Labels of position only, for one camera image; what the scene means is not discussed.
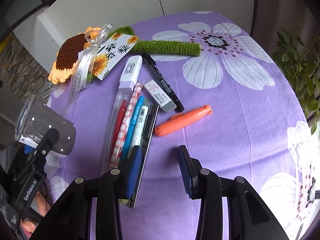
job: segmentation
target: black marker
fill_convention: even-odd
[[[165,80],[163,75],[156,68],[156,62],[152,59],[152,57],[149,54],[147,54],[145,52],[143,52],[141,56],[142,56],[144,63],[147,64],[148,68],[151,69],[151,71],[154,73],[156,78],[160,81],[160,83],[163,86],[164,90],[166,91],[167,95],[171,98],[171,100],[177,106],[176,111],[182,112],[184,110],[182,103],[180,102],[179,98],[174,93],[174,91],[172,90],[170,85],[167,83],[167,81]]]

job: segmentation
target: metal screw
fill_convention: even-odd
[[[203,175],[208,175],[210,173],[210,171],[208,169],[201,169],[200,173]]]
[[[120,173],[120,170],[118,170],[118,169],[113,169],[113,170],[110,171],[110,173],[111,173],[112,175],[118,175],[118,174]]]
[[[239,176],[239,177],[237,177],[237,181],[238,181],[239,183],[244,183],[244,182],[245,182],[245,179],[244,179],[244,177]]]
[[[76,184],[81,184],[83,181],[84,181],[84,179],[82,177],[78,177],[75,179]]]

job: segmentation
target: orange highlighter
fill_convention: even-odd
[[[165,136],[198,121],[207,114],[212,114],[211,107],[209,105],[204,105],[185,114],[175,114],[169,119],[169,121],[158,125],[155,128],[155,134],[156,136]]]

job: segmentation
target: red and white checkered pen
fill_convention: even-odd
[[[110,168],[117,168],[119,165],[120,157],[122,154],[122,147],[125,141],[125,137],[128,132],[128,128],[131,121],[132,112],[134,111],[134,108],[137,104],[141,89],[143,87],[143,82],[139,81],[132,92],[132,96],[129,101],[129,105],[127,108],[127,111],[125,112],[124,118],[122,120],[122,124],[120,127],[120,131],[118,133],[117,141],[115,148],[113,149],[111,160],[110,160]]]

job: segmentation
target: blue pen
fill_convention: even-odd
[[[143,100],[144,100],[144,96],[140,96],[139,100],[137,101],[136,107],[135,107],[133,115],[131,117],[131,122],[130,122],[130,125],[129,125],[129,128],[128,128],[128,132],[127,132],[127,135],[125,137],[125,141],[124,141],[124,145],[123,145],[123,148],[122,148],[122,154],[121,154],[121,157],[120,157],[120,161],[125,160],[128,157],[130,144],[131,144],[131,140],[132,140],[132,135],[133,135],[133,132],[134,132],[134,127],[136,126],[136,122],[137,122],[137,119],[138,119],[140,107],[143,104]]]

